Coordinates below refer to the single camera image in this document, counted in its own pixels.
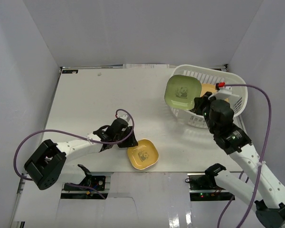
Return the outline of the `round yellow plate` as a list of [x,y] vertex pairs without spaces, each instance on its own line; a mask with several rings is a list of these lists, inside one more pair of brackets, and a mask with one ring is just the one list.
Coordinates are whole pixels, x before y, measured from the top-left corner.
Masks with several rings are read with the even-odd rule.
[[212,84],[201,84],[202,89],[200,93],[200,97],[202,97],[206,92],[211,92],[212,94],[218,93],[218,91],[215,89],[215,85]]

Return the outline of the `square yellow panda dish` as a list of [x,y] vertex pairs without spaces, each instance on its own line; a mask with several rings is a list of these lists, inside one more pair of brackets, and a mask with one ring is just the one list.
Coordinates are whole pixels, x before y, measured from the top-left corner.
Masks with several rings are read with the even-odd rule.
[[154,144],[148,139],[141,139],[135,147],[127,149],[131,165],[137,170],[145,170],[157,163],[159,153]]

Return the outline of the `square green panda dish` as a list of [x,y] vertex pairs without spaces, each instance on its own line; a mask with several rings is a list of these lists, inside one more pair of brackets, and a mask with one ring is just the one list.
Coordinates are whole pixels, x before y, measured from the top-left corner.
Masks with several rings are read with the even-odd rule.
[[164,100],[171,107],[181,110],[194,108],[194,99],[200,97],[201,82],[191,76],[173,75],[169,78]]

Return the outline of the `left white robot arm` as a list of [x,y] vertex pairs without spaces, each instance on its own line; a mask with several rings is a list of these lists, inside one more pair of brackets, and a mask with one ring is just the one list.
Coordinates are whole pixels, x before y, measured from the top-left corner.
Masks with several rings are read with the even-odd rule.
[[24,164],[24,169],[40,190],[46,190],[57,181],[75,184],[85,190],[91,184],[91,173],[82,164],[68,165],[72,160],[92,153],[111,149],[129,148],[138,145],[133,126],[122,118],[111,125],[104,125],[93,131],[86,139],[68,142],[45,140]]

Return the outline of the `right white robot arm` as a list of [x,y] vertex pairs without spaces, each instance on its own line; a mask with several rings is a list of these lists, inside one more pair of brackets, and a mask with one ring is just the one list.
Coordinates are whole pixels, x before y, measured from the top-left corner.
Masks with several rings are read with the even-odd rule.
[[206,186],[212,190],[224,188],[250,205],[264,227],[282,227],[285,224],[285,186],[260,160],[244,130],[234,124],[230,104],[206,92],[202,97],[194,98],[193,112],[204,117],[217,146],[242,168],[257,190],[231,177],[219,163],[205,170]]

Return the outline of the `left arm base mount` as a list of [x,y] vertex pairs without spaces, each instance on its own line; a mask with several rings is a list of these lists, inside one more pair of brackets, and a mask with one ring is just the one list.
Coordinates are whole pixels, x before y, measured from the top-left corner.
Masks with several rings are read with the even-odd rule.
[[107,198],[106,176],[86,177],[79,185],[84,188],[64,185],[60,198],[69,200],[105,200]]

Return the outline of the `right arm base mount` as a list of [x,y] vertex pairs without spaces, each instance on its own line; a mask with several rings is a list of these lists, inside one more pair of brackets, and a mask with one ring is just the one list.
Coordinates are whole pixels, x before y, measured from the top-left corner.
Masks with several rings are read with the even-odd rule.
[[229,201],[233,195],[215,185],[208,176],[203,173],[188,175],[185,182],[189,185],[190,201]]

